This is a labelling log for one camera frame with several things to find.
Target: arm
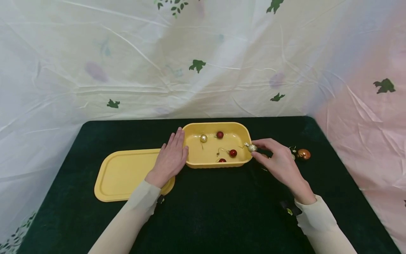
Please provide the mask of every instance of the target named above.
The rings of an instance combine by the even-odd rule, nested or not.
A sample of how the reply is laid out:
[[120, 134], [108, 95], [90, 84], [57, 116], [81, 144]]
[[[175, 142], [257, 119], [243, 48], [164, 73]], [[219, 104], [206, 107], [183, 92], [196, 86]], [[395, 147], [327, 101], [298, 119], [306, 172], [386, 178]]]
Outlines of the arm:
[[185, 132], [178, 128], [168, 145], [163, 144], [155, 166], [131, 194], [130, 199], [110, 222], [90, 249], [89, 254], [127, 254], [142, 226], [153, 215], [156, 201], [165, 183], [177, 175], [186, 163], [189, 148], [183, 147]]
[[330, 209], [320, 196], [313, 193], [303, 179], [289, 148], [273, 139], [253, 141], [259, 148], [273, 152], [272, 158], [253, 152], [252, 156], [295, 196], [295, 203], [302, 210], [297, 216], [298, 226], [309, 239], [317, 254], [356, 254], [353, 246], [337, 225]]
[[296, 217], [298, 226], [317, 254], [356, 254], [322, 197], [314, 195], [305, 180], [291, 188], [291, 192], [303, 212]]
[[129, 253], [142, 226], [153, 215], [159, 189], [143, 181], [110, 222], [89, 254]]

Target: container lid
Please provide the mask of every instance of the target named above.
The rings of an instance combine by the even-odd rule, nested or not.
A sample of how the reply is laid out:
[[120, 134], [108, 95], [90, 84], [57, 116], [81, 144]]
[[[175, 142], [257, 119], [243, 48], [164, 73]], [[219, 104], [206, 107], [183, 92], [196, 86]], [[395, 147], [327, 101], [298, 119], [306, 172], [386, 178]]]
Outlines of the container lid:
[[[95, 195], [103, 202], [128, 200], [155, 165], [160, 149], [114, 152], [101, 164], [95, 184]], [[161, 189], [168, 194], [175, 185], [172, 177]]]

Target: sleeve cuff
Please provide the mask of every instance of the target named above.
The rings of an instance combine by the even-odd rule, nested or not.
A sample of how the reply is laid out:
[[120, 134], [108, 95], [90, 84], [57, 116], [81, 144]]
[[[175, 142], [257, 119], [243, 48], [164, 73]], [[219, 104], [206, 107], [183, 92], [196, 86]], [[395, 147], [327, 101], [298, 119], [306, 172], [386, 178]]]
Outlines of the sleeve cuff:
[[133, 191], [130, 199], [125, 204], [126, 209], [142, 207], [148, 209], [156, 204], [161, 189], [143, 180]]
[[295, 200], [296, 206], [303, 212], [297, 216], [297, 220], [304, 234], [339, 229], [337, 221], [322, 197], [316, 195], [316, 199], [317, 202], [311, 205], [304, 205]]

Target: table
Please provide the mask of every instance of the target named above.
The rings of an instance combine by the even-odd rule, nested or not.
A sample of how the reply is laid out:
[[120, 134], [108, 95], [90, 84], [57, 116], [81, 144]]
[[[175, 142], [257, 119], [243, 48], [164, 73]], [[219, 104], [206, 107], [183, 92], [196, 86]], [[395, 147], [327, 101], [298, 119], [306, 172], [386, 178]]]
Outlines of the table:
[[[359, 254], [400, 253], [350, 174], [310, 117], [101, 121], [84, 124], [19, 253], [87, 253], [125, 202], [93, 193], [102, 161], [120, 150], [160, 148], [178, 126], [239, 122], [252, 139], [271, 137], [311, 152], [297, 161]], [[190, 169], [176, 177], [131, 253], [314, 253], [280, 202], [288, 190], [252, 160], [239, 168]]]

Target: pink fabric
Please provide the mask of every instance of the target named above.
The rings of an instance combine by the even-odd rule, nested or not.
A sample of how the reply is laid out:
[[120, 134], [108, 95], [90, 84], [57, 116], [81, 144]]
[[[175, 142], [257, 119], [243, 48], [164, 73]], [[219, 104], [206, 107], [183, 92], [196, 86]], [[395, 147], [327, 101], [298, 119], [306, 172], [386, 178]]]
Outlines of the pink fabric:
[[[406, 36], [402, 9], [315, 118], [402, 253], [406, 253]], [[388, 78], [395, 92], [379, 93]]]

